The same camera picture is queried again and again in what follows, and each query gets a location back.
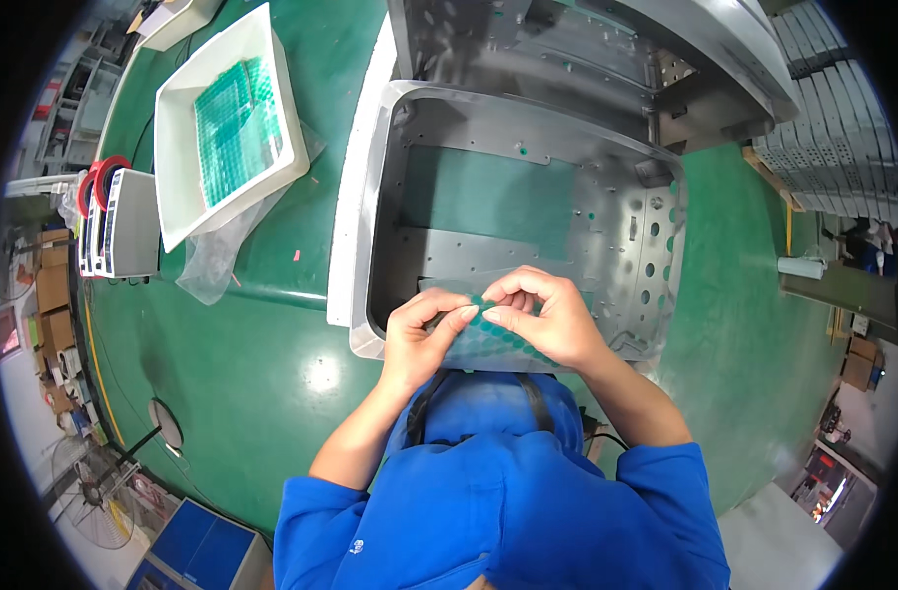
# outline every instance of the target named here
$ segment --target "metal enclosure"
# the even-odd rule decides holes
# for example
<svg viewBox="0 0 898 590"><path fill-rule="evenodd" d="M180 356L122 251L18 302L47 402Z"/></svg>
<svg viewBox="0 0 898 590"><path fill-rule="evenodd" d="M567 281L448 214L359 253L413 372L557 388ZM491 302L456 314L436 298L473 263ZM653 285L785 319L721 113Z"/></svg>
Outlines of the metal enclosure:
<svg viewBox="0 0 898 590"><path fill-rule="evenodd" d="M688 201L679 157L763 135L797 104L754 2L389 0L400 77L374 128L358 229L351 348L383 358L389 313L421 277L519 265L573 279L610 347L647 360L675 310ZM569 165L564 254L406 226L414 149Z"/></svg>
<svg viewBox="0 0 898 590"><path fill-rule="evenodd" d="M154 177L136 170L115 172L104 215L102 277L149 277L159 265L160 220Z"/></svg>

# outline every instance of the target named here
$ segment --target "right hand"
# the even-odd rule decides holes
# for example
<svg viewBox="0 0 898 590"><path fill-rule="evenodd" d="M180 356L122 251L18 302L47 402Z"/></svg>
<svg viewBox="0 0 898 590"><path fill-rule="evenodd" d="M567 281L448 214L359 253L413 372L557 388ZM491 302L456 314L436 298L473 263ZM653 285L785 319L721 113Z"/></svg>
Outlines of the right hand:
<svg viewBox="0 0 898 590"><path fill-rule="evenodd" d="M518 334L564 366L585 373L612 354L569 278L522 266L493 282L482 298L499 302L482 313L485 319ZM538 316L527 313L535 298L543 303Z"/></svg>

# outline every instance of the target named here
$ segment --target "white bin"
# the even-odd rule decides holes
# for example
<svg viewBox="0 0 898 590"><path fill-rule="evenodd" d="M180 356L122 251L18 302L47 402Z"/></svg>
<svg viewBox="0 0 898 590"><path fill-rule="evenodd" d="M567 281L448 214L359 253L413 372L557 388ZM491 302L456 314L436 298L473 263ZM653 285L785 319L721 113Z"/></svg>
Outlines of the white bin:
<svg viewBox="0 0 898 590"><path fill-rule="evenodd" d="M284 148L272 166L207 209L193 103L220 73L240 60L256 57L262 57L269 67ZM268 4L207 41L157 91L154 173L165 251L172 251L187 236L219 230L249 206L289 186L308 167L289 65L285 49L271 29Z"/></svg>
<svg viewBox="0 0 898 590"><path fill-rule="evenodd" d="M141 41L141 46L157 51L167 51L177 41L206 27L216 14L223 0L174 0L161 5L158 10L174 14Z"/></svg>

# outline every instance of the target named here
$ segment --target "finger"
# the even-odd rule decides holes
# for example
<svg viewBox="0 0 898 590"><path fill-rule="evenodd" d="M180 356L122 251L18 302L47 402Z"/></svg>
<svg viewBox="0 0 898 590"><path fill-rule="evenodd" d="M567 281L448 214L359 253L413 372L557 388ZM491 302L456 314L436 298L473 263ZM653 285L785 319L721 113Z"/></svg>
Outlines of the finger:
<svg viewBox="0 0 898 590"><path fill-rule="evenodd" d="M526 291L536 294L541 301L547 301L559 287L560 280L557 277L536 268L522 267L491 283L482 294L482 298L498 301L505 295Z"/></svg>
<svg viewBox="0 0 898 590"><path fill-rule="evenodd" d="M416 303L420 299L427 297L427 296L432 296L433 294L436 294L436 293L447 293L447 292L445 289L442 289L440 287L430 287L429 289L424 289L423 291L420 291L418 294L414 295L410 300L408 300L406 303L404 303L400 307L408 307L408 306L412 305L413 303Z"/></svg>
<svg viewBox="0 0 898 590"><path fill-rule="evenodd" d="M516 310L524 310L525 309L525 299L527 299L527 293L524 291L518 291L514 295L511 296L510 303L502 303L500 305L510 305L514 307Z"/></svg>
<svg viewBox="0 0 898 590"><path fill-rule="evenodd" d="M446 350L452 346L452 341L455 337L476 317L478 312L478 305L467 305L446 313L443 321L436 326L429 338L426 338L426 341L429 343L428 346L442 351L444 355Z"/></svg>
<svg viewBox="0 0 898 590"><path fill-rule="evenodd" d="M511 330L528 342L535 342L539 332L543 329L544 320L530 313L516 310L511 307L493 307L482 312L482 317L492 324L501 325Z"/></svg>
<svg viewBox="0 0 898 590"><path fill-rule="evenodd" d="M466 295L449 293L443 290L434 291L427 289L421 295L424 296L412 304L408 302L403 308L397 310L400 322L403 325L422 327L425 322L436 317L437 313L451 312L470 303Z"/></svg>
<svg viewBox="0 0 898 590"><path fill-rule="evenodd" d="M532 293L525 293L525 305L522 306L521 311L525 313L531 313L534 310L534 302L537 301L537 296Z"/></svg>

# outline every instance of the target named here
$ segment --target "wooden pallet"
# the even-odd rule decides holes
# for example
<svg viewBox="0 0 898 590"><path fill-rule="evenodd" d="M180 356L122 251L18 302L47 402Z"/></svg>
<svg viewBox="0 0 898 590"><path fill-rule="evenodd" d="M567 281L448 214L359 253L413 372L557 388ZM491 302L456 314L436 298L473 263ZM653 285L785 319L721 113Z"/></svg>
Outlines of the wooden pallet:
<svg viewBox="0 0 898 590"><path fill-rule="evenodd" d="M806 211L806 208L800 205L800 202L797 201L797 198L790 192L787 185L783 184L783 180L780 180L780 178L771 172L770 168L767 168L767 165L758 158L754 148L750 146L742 147L741 155L744 156L745 161L750 164L750 167L756 170L757 173L767 181L767 184L774 187L774 190L777 191L780 198L787 202L787 205L791 210L797 213Z"/></svg>

